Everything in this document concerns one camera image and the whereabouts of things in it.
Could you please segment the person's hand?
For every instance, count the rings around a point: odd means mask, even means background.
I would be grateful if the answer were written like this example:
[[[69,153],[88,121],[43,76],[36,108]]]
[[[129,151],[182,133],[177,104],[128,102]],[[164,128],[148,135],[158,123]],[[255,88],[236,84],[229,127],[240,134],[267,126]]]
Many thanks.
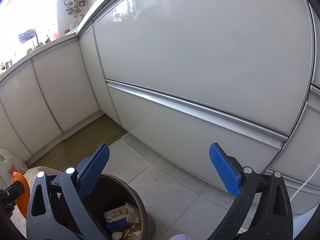
[[[177,234],[169,238],[169,240],[193,240],[190,236],[186,234]]]

